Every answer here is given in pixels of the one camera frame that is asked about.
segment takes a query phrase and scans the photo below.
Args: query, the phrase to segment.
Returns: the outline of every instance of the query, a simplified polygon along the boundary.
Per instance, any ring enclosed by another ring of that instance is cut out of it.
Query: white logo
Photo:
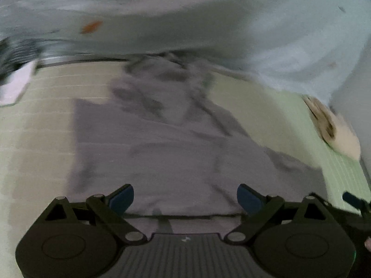
[[[188,236],[186,236],[185,239],[182,239],[183,242],[187,242],[188,240],[191,240]]]

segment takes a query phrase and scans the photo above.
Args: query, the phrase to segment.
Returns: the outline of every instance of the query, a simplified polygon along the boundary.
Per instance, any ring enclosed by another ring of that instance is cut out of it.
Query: crumpled beige fabric
[[[334,151],[359,161],[361,157],[359,139],[343,116],[334,114],[317,98],[305,96],[304,101],[313,114],[313,123],[318,129],[320,137]]]

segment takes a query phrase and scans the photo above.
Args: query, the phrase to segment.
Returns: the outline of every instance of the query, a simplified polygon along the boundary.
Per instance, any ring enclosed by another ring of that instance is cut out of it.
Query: bed
[[[107,84],[122,62],[90,62],[41,68],[14,106],[0,108],[0,276],[21,277],[14,250],[25,231],[56,196],[66,191],[74,163],[73,99],[103,103]],[[209,93],[260,145],[322,168],[329,201],[347,190],[371,193],[359,162],[333,152],[319,137],[299,95],[215,74]]]

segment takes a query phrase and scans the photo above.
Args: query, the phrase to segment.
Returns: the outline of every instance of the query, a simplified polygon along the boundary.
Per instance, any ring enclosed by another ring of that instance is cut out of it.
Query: orange mark
[[[82,30],[81,34],[93,33],[98,30],[98,28],[102,25],[102,21],[94,21],[85,25]]]

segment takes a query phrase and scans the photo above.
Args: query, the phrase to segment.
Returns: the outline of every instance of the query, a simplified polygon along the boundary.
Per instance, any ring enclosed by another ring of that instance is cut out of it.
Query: gray cloth
[[[320,170],[260,147],[206,99],[207,69],[201,61],[145,57],[112,84],[109,103],[77,100],[69,198],[130,183],[135,199],[127,213],[141,216],[241,214],[241,183],[286,200],[301,201],[310,192],[326,198]]]

